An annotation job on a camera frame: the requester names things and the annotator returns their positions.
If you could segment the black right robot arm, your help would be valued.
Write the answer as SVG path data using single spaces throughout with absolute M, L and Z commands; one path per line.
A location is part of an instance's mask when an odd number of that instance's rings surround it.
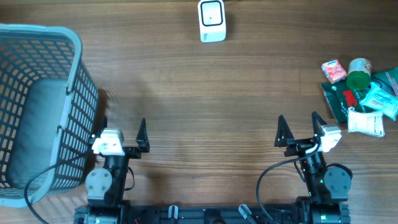
M 284 147 L 285 157 L 295 157 L 294 165 L 304 181 L 308 195 L 297 197 L 291 205 L 278 206 L 282 223 L 349 223 L 348 191 L 353 173 L 342 164 L 327 164 L 330 152 L 342 137 L 337 126 L 327 124 L 312 113 L 313 137 L 296 139 L 285 118 L 278 117 L 275 147 Z

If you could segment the teal wipes packet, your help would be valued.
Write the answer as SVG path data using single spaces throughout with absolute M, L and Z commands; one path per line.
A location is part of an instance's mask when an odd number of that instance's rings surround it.
M 371 82 L 370 86 L 371 89 L 365 98 L 360 101 L 360 105 L 379 111 L 395 121 L 397 117 L 397 98 L 382 90 L 374 82 Z

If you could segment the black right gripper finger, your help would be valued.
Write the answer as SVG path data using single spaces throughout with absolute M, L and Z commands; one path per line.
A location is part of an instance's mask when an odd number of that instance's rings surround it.
M 283 115 L 278 117 L 277 133 L 274 141 L 275 147 L 287 147 L 291 141 L 294 140 L 289 125 L 287 124 Z
M 312 125 L 313 133 L 317 136 L 323 135 L 322 126 L 327 125 L 327 123 L 321 118 L 321 116 L 316 112 L 312 112 Z

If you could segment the green glove package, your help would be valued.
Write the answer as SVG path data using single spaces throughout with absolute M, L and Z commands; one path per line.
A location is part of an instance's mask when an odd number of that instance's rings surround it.
M 371 75 L 371 82 L 374 82 L 382 90 L 397 98 L 397 68 L 390 70 L 376 72 Z M 330 107 L 333 116 L 337 122 L 345 123 L 348 120 L 348 108 L 353 107 L 355 111 L 360 113 L 370 113 L 375 110 L 360 105 L 371 89 L 369 85 L 363 90 L 350 89 L 346 82 L 339 81 L 335 84 L 323 83 L 321 84 L 326 102 Z

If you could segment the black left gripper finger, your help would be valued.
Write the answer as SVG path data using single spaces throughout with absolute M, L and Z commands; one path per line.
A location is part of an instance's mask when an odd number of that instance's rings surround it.
M 104 116 L 104 117 L 102 118 L 102 120 L 101 120 L 99 126 L 98 126 L 98 129 L 97 129 L 97 130 L 91 135 L 91 137 L 89 138 L 88 144 L 89 144 L 89 145 L 93 145 L 94 141 L 95 141 L 96 139 L 100 138 L 101 133 L 102 133 L 102 132 L 104 131 L 104 129 L 107 128 L 107 127 L 108 127 L 108 119 L 107 119 L 107 117 Z
M 142 118 L 141 124 L 136 136 L 136 142 L 138 148 L 141 152 L 149 152 L 150 151 L 150 144 L 149 138 L 147 135 L 147 128 L 146 128 L 146 119 Z

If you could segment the small red orange packet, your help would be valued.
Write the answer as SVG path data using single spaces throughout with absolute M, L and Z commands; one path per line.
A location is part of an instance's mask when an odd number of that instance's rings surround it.
M 344 80 L 348 76 L 337 59 L 323 63 L 321 69 L 331 84 Z

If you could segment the green lid jar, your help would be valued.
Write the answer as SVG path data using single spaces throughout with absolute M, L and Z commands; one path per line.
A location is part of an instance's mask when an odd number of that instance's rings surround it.
M 346 85 L 354 90 L 363 90 L 371 82 L 371 62 L 366 58 L 356 58 L 349 63 Z

